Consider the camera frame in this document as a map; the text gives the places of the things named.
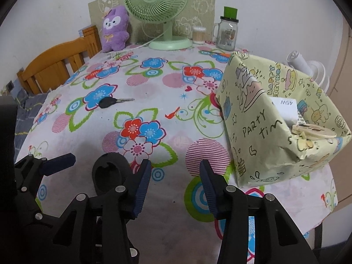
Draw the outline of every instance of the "purple stuffed animal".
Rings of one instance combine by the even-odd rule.
[[[124,6],[117,6],[108,12],[102,28],[102,52],[120,51],[126,47],[130,37],[127,32],[128,13]]]

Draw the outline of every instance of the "electrical outlet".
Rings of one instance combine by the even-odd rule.
[[[8,84],[6,84],[6,89],[8,92],[10,92],[15,86],[13,85],[12,81],[10,81]]]

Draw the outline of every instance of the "fan base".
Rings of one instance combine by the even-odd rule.
[[[149,48],[159,51],[174,51],[188,48],[192,45],[189,38],[172,36],[172,40],[165,41],[164,37],[160,37],[149,44]]]

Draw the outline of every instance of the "fan stand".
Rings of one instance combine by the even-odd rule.
[[[174,51],[188,48],[192,42],[187,37],[172,35],[172,21],[164,23],[164,35],[149,44],[149,48],[160,51]]]

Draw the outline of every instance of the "electric fan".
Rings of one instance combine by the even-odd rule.
[[[186,6],[188,0],[124,0],[127,11],[148,23],[164,23],[163,36],[149,44],[155,50],[180,50],[190,47],[186,37],[172,35],[172,20]]]

